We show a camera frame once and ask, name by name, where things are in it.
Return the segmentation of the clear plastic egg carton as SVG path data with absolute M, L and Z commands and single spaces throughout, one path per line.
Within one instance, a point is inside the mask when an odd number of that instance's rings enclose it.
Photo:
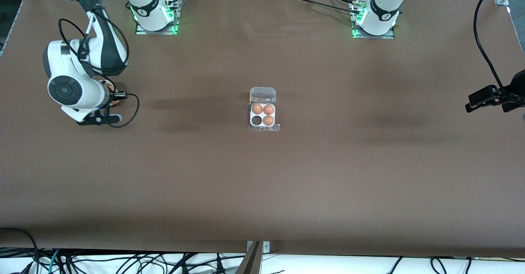
M 277 91 L 272 87 L 253 87 L 251 88 L 249 92 L 249 108 L 248 108 L 248 115 L 249 115 L 249 124 L 251 127 L 258 131 L 280 131 L 281 125 L 277 123 L 276 114 L 277 114 L 277 108 L 275 106 L 275 102 L 277 100 Z M 261 115 L 255 115 L 252 111 L 252 105 L 254 103 L 261 104 L 262 107 L 264 107 L 266 104 L 273 104 L 275 107 L 275 112 L 272 115 L 274 117 L 274 124 L 272 126 L 265 126 L 263 124 L 264 112 L 261 113 Z

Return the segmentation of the dark metal strut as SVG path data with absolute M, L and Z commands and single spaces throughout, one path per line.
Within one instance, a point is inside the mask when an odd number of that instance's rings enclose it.
M 264 241 L 250 242 L 247 253 L 235 274 L 260 274 L 265 249 Z

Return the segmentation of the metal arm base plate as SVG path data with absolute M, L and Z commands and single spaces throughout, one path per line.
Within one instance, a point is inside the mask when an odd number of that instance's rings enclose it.
M 177 35 L 181 16 L 182 3 L 163 5 L 159 10 L 150 13 L 149 17 L 139 16 L 135 11 L 136 34 L 142 35 Z
M 364 1 L 354 0 L 348 4 L 351 11 L 352 36 L 364 39 L 388 39 L 395 38 L 394 26 L 399 12 L 392 14 L 377 15 L 369 10 Z

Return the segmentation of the small metal bracket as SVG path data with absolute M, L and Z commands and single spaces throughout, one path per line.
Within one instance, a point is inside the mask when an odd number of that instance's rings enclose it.
M 254 241 L 250 240 L 247 242 L 247 249 L 246 249 L 246 252 L 248 252 L 251 248 L 251 245 L 254 243 Z M 262 248 L 262 253 L 263 254 L 267 254 L 267 253 L 270 253 L 271 251 L 271 248 L 270 248 L 270 241 L 262 241 L 260 242 L 260 247 Z

